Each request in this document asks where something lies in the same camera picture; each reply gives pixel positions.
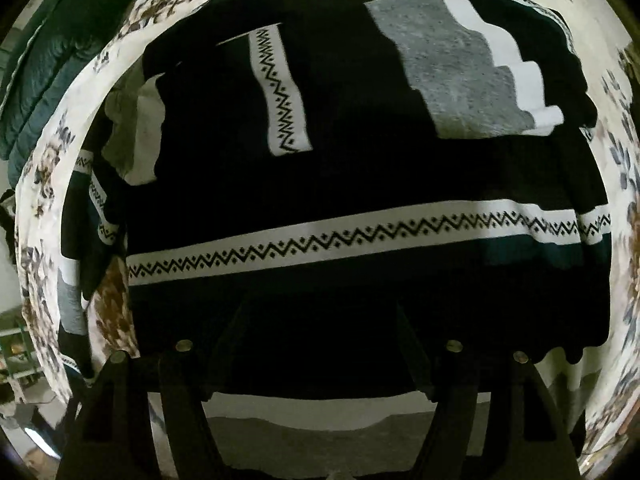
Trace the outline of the black grey striped sweater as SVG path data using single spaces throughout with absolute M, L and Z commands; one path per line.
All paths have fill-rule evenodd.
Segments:
M 62 213 L 58 332 L 125 263 L 137 345 L 396 384 L 610 329 L 611 217 L 570 33 L 525 0 L 210 0 L 115 84 Z

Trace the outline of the floral bed sheet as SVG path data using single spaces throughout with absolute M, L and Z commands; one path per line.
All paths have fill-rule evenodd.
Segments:
M 134 0 L 128 18 L 137 18 L 153 1 Z M 53 232 L 60 224 L 63 181 L 79 146 L 56 140 L 55 130 L 66 126 L 85 131 L 107 86 L 147 44 L 204 1 L 177 0 L 177 9 L 164 11 L 158 24 L 129 39 L 111 41 L 95 56 L 48 121 L 18 185 L 23 314 L 44 374 L 62 400 L 70 397 L 70 386 L 55 343 L 60 315 L 54 296 Z M 612 0 L 523 1 L 564 18 L 599 114 L 587 139 L 604 179 L 613 222 L 610 336 L 575 365 L 553 352 L 540 366 L 546 382 L 566 377 L 559 398 L 585 410 L 586 442 L 578 464 L 587 478 L 597 479 L 631 441 L 631 419 L 639 411 L 639 118 L 631 108 L 639 94 L 639 43 L 631 22 Z

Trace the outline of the green storage rack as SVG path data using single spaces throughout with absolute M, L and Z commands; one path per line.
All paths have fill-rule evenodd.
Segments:
M 15 380 L 30 386 L 43 376 L 35 346 L 22 316 L 18 312 L 1 315 L 1 380 Z

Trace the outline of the dark green folded quilt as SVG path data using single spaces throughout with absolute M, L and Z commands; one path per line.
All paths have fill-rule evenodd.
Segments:
M 1 81 L 1 159 L 14 188 L 78 74 L 113 39 L 134 0 L 43 0 Z

